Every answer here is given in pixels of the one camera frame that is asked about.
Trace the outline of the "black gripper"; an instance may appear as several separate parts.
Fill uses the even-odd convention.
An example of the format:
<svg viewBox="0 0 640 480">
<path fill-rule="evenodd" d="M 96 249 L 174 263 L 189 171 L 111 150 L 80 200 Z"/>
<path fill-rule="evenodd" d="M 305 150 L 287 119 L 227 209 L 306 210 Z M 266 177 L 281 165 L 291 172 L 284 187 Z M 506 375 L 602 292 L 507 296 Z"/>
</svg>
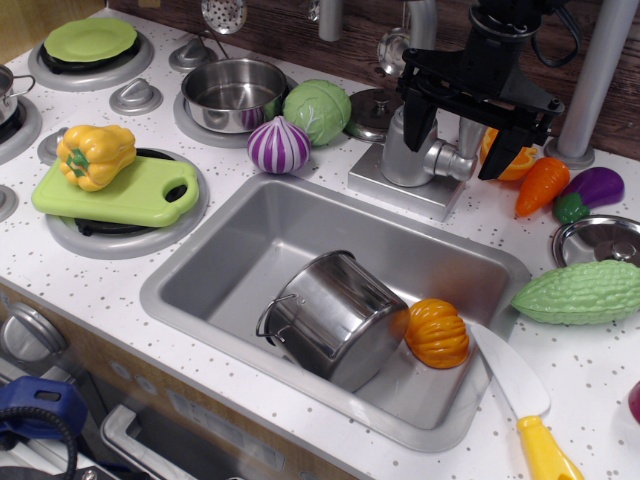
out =
<svg viewBox="0 0 640 480">
<path fill-rule="evenodd" d="M 556 96 L 521 70 L 523 47 L 536 36 L 546 14 L 470 11 L 471 28 L 463 49 L 406 50 L 405 70 L 398 81 L 406 146 L 420 150 L 440 109 L 492 126 L 498 134 L 479 178 L 498 179 L 526 147 L 524 131 L 546 133 L 564 110 Z"/>
</svg>

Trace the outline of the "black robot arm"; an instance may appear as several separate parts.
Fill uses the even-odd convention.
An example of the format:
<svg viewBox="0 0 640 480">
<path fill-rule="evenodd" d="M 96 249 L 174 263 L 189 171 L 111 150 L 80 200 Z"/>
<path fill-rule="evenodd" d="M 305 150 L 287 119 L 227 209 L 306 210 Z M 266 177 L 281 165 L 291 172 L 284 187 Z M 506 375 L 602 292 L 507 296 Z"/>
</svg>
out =
<svg viewBox="0 0 640 480">
<path fill-rule="evenodd" d="M 524 44 L 537 43 L 546 15 L 557 15 L 576 44 L 582 40 L 562 1 L 476 1 L 463 49 L 407 49 L 398 81 L 404 101 L 405 145 L 418 151 L 438 110 L 458 115 L 498 134 L 479 177 L 498 178 L 524 147 L 542 145 L 564 105 L 521 70 Z"/>
</svg>

